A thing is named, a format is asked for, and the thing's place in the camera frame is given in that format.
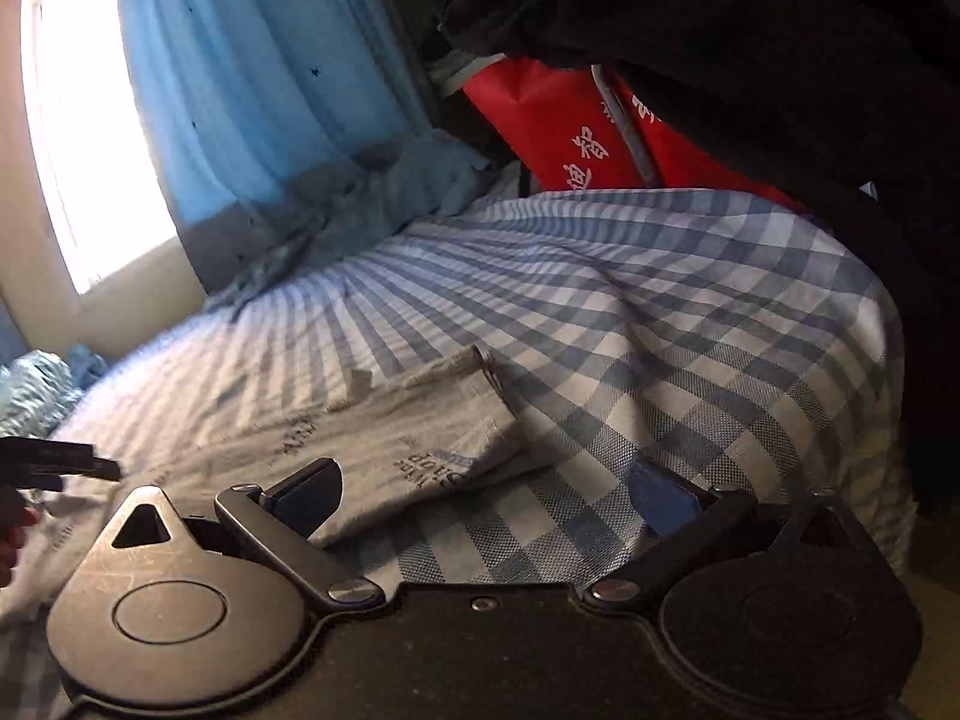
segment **wall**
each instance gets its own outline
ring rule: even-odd
[[[27,344],[120,357],[195,312],[203,289],[174,240],[77,295],[40,191],[23,100],[20,0],[0,0],[0,293]]]

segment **patterned fabric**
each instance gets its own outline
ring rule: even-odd
[[[542,194],[419,221],[263,295],[237,324],[224,311],[157,338],[58,437],[121,461],[119,502],[162,483],[173,455],[341,396],[345,370],[376,383],[472,343],[498,360],[530,451],[555,464],[335,547],[387,589],[615,569],[643,543],[625,484],[643,453],[764,500],[832,485],[904,558],[896,310],[837,241],[748,194]],[[42,630],[24,630],[0,645],[0,709],[45,717]]]

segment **dark fabric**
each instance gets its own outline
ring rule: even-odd
[[[443,0],[456,47],[619,71],[658,117],[808,205],[904,318],[904,416],[926,503],[960,381],[958,25],[941,0]],[[857,188],[874,181],[880,201]]]

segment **window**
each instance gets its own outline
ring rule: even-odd
[[[117,0],[23,0],[20,34],[40,184],[82,295],[176,230],[133,103]]]

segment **bed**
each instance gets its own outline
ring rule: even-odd
[[[351,368],[376,383],[472,343],[498,361],[527,442],[554,463],[333,547],[386,589],[596,579],[647,542],[625,485],[641,455],[764,500],[828,485],[904,561],[901,330],[866,266],[750,194],[495,193],[300,274],[236,322],[229,309],[192,317],[90,391],[56,437],[93,442],[126,478],[72,481],[82,504],[45,518],[23,576],[0,592],[0,712],[51,712],[61,689],[41,602],[132,488],[207,494],[170,478],[170,459],[342,395]],[[237,474],[273,481],[265,467]]]

